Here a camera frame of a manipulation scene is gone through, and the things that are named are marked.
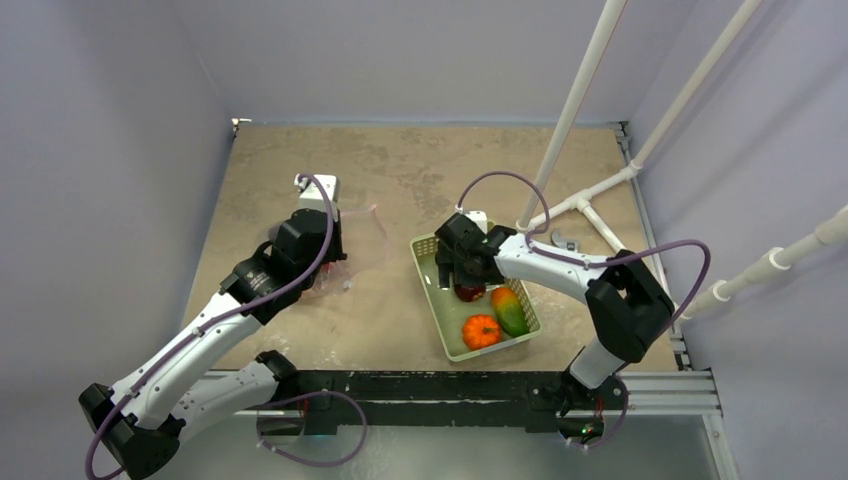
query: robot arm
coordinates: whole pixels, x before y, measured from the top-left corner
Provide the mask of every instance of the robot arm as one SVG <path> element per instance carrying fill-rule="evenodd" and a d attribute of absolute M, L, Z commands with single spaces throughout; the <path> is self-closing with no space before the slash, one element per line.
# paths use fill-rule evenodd
<path fill-rule="evenodd" d="M 442 287 L 450 276 L 464 286 L 500 284 L 517 278 L 562 292 L 584 303 L 597 337 L 563 375 L 574 392 L 588 395 L 627 363 L 642 360 L 674 312 L 674 304 L 641 261 L 590 269 L 606 257 L 547 245 L 531 251 L 524 235 L 495 226 L 484 233 L 485 214 L 454 214 L 437 231 L 436 262 Z M 580 267 L 551 257 L 569 257 Z M 616 257 L 632 254 L 622 250 Z"/>
<path fill-rule="evenodd" d="M 312 287 L 317 270 L 285 294 L 204 327 L 210 319 L 270 296 L 304 275 L 320 253 L 327 234 L 328 213 L 333 215 L 333 232 L 321 264 L 347 257 L 342 251 L 341 225 L 335 206 L 337 180 L 327 175 L 317 175 L 315 179 L 332 200 L 332 212 L 326 211 L 323 197 L 314 184 L 296 181 L 301 189 L 300 208 L 279 226 L 272 241 L 260 245 L 250 258 L 235 266 L 221 282 L 221 290 L 182 332 L 111 387 L 92 384 L 80 395 L 80 405 L 95 431 L 116 405 L 125 402 L 102 441 L 133 480 L 158 471 L 173 457 L 180 442 L 206 427 L 236 411 L 270 401 L 281 383 L 295 371 L 282 355 L 265 352 L 238 372 L 210 384 L 197 384 L 232 347 Z M 178 345 L 181 348 L 174 353 Z M 158 368 L 150 376 L 149 371 L 154 367 Z M 148 378 L 133 390 L 145 373 Z"/>

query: wooden tabletop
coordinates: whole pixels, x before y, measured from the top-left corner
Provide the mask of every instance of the wooden tabletop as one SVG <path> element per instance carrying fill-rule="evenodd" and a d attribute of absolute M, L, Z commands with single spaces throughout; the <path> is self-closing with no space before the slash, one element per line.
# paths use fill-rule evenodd
<path fill-rule="evenodd" d="M 239 369 L 264 350 L 276 349 L 301 369 L 351 370 L 559 370 L 594 336 L 588 310 L 578 301 L 528 285 L 544 332 L 528 342 L 460 362 L 445 356 L 417 276 L 409 242 L 432 233 L 452 213 L 469 181 L 490 170 L 532 179 L 550 139 L 549 128 L 494 127 L 270 127 L 243 126 L 203 248 L 184 324 L 218 290 L 233 266 L 249 257 L 269 226 L 297 206 L 292 180 L 299 172 L 336 175 L 339 207 L 376 205 L 388 235 L 387 258 L 355 274 L 346 292 L 302 299 L 233 348 L 216 365 Z M 545 190 L 552 204 L 617 172 L 623 166 L 612 130 L 571 132 Z M 469 209 L 514 226 L 529 189 L 510 178 L 480 183 Z M 631 188 L 621 184 L 593 200 L 600 215 L 631 250 L 645 248 Z M 555 219 L 580 250 L 612 254 L 582 215 Z M 375 258 L 361 230 L 348 241 L 353 258 Z M 631 369 L 676 370 L 666 337 Z"/>

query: toy fruit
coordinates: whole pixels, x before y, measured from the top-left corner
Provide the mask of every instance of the toy fruit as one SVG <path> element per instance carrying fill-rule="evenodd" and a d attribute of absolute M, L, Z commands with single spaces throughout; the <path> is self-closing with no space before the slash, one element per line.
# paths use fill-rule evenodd
<path fill-rule="evenodd" d="M 471 350 L 479 350 L 501 341 L 501 327 L 489 315 L 472 315 L 462 327 L 462 341 Z"/>
<path fill-rule="evenodd" d="M 473 302 L 483 297 L 486 293 L 486 287 L 480 285 L 478 287 L 466 287 L 463 285 L 453 284 L 453 293 L 463 302 Z"/>
<path fill-rule="evenodd" d="M 530 333 L 527 318 L 518 296 L 507 287 L 498 287 L 492 291 L 492 308 L 504 332 L 512 337 Z"/>

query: basket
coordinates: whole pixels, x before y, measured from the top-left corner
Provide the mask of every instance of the basket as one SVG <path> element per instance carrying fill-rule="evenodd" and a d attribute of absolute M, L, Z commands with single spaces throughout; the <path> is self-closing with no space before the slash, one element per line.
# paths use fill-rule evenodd
<path fill-rule="evenodd" d="M 536 316 L 536 310 L 533 309 L 524 283 L 521 280 L 508 278 L 505 285 L 518 296 L 530 331 L 519 337 L 510 337 L 502 332 L 503 339 L 495 345 L 479 350 L 470 350 L 462 341 L 462 327 L 471 315 L 495 316 L 490 301 L 491 290 L 487 290 L 483 298 L 467 303 L 457 298 L 453 290 L 439 288 L 439 274 L 436 266 L 438 244 L 439 240 L 431 234 L 412 239 L 409 246 L 412 249 L 412 257 L 415 260 L 415 267 L 418 269 L 421 286 L 424 287 L 424 294 L 427 296 L 427 303 L 430 304 L 430 311 L 433 313 L 433 320 L 436 321 L 436 329 L 442 339 L 442 346 L 445 347 L 445 354 L 452 362 L 461 362 L 496 352 L 526 342 L 542 333 L 542 324 Z"/>

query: white wall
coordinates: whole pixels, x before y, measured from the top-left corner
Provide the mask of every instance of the white wall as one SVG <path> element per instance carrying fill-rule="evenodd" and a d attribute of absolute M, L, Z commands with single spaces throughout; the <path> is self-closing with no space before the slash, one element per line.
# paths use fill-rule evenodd
<path fill-rule="evenodd" d="M 638 148 L 739 0 L 702 0 L 632 119 Z M 712 247 L 708 283 L 811 232 L 848 204 L 848 3 L 766 1 L 640 183 L 660 241 Z M 700 262 L 665 255 L 681 299 Z M 743 478 L 848 472 L 848 248 L 684 325 L 711 367 Z"/>
<path fill-rule="evenodd" d="M 0 2 L 2 478 L 82 478 L 77 395 L 182 318 L 232 125 L 168 4 Z"/>
<path fill-rule="evenodd" d="M 634 0 L 580 122 L 630 118 L 695 0 Z M 604 2 L 175 0 L 235 116 L 554 122 Z"/>

